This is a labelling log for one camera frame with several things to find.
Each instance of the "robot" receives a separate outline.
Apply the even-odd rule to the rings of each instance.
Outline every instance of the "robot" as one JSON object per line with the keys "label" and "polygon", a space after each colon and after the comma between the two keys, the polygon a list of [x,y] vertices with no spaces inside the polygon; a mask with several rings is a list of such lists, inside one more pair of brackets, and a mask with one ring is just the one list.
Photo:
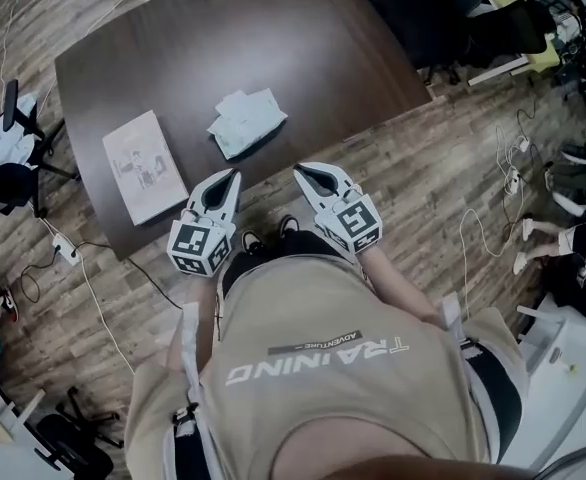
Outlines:
{"label": "robot", "polygon": [[185,274],[212,277],[231,253],[242,174],[227,169],[199,183],[173,221],[166,252]]}
{"label": "robot", "polygon": [[[315,211],[315,224],[342,249],[356,254],[382,237],[382,219],[371,198],[339,167],[297,164],[295,181]],[[231,253],[242,175],[220,171],[198,184],[180,220],[173,221],[166,252],[181,272],[212,277]]]}
{"label": "robot", "polygon": [[339,167],[297,164],[295,181],[315,211],[315,224],[342,249],[357,254],[382,238],[382,219],[370,196]]}

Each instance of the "notebook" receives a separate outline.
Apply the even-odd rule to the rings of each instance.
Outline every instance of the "notebook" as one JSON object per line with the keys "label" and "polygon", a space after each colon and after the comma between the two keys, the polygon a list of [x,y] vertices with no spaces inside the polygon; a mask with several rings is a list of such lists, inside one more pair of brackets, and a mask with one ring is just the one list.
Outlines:
{"label": "notebook", "polygon": [[188,198],[152,110],[108,134],[102,142],[136,226]]}

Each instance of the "strap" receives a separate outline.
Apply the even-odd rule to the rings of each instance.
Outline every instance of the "strap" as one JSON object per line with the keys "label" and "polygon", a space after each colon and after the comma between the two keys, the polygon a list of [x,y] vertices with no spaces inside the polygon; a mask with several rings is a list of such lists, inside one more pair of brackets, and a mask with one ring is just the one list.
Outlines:
{"label": "strap", "polygon": [[522,399],[507,369],[489,348],[476,340],[460,344],[470,366],[469,388],[486,429],[491,462],[499,463],[522,419]]}

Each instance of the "chair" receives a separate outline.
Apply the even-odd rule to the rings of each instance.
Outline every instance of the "chair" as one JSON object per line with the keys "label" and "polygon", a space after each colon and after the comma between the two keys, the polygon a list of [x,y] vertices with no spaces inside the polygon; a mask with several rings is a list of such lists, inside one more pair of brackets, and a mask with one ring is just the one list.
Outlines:
{"label": "chair", "polygon": [[99,439],[116,448],[123,448],[122,441],[113,441],[98,430],[102,424],[119,420],[120,417],[117,413],[110,413],[87,419],[75,400],[77,393],[78,390],[75,387],[67,392],[75,416],[65,412],[64,404],[59,403],[55,410],[60,414],[49,414],[37,424],[38,434],[44,439],[47,448],[52,453],[49,456],[45,456],[39,450],[35,450],[35,453],[53,469],[59,470],[55,462],[62,462],[75,473],[76,479],[105,479],[113,470],[113,462],[108,454],[95,446],[95,440]]}
{"label": "chair", "polygon": [[486,67],[498,55],[540,53],[548,10],[523,1],[469,17],[481,0],[369,0],[404,47],[416,69],[443,67],[451,83],[459,82],[456,61]]}
{"label": "chair", "polygon": [[4,111],[2,128],[5,132],[10,130],[15,123],[21,125],[25,133],[30,133],[39,138],[35,141],[33,151],[28,158],[28,163],[34,166],[30,169],[21,164],[0,165],[0,212],[4,215],[11,213],[17,206],[25,206],[29,200],[33,202],[33,213],[38,218],[46,217],[47,211],[40,207],[38,174],[40,169],[50,171],[58,176],[71,180],[79,180],[79,173],[69,173],[49,165],[44,161],[45,155],[53,155],[53,141],[64,127],[64,120],[60,120],[52,132],[46,135],[37,124],[37,107],[34,106],[31,113],[26,116],[17,107],[18,82],[11,80],[6,84],[4,97]]}
{"label": "chair", "polygon": [[369,1],[416,69],[442,66],[452,83],[459,82],[457,73],[448,67],[469,50],[466,16],[481,0]]}
{"label": "chair", "polygon": [[471,48],[461,61],[483,68],[498,55],[543,53],[545,34],[556,30],[547,8],[535,0],[518,0],[468,22]]}

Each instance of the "dark wooden table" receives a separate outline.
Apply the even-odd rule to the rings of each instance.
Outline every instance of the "dark wooden table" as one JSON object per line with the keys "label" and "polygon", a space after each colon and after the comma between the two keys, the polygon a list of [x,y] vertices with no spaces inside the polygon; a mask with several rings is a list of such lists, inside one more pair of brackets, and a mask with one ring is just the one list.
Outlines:
{"label": "dark wooden table", "polygon": [[367,0],[152,0],[55,62],[64,117],[101,228],[122,259],[179,209],[134,226],[102,138],[154,110],[187,188],[228,168],[206,129],[238,89],[269,87],[289,118],[234,164],[248,188],[340,140],[430,101]]}

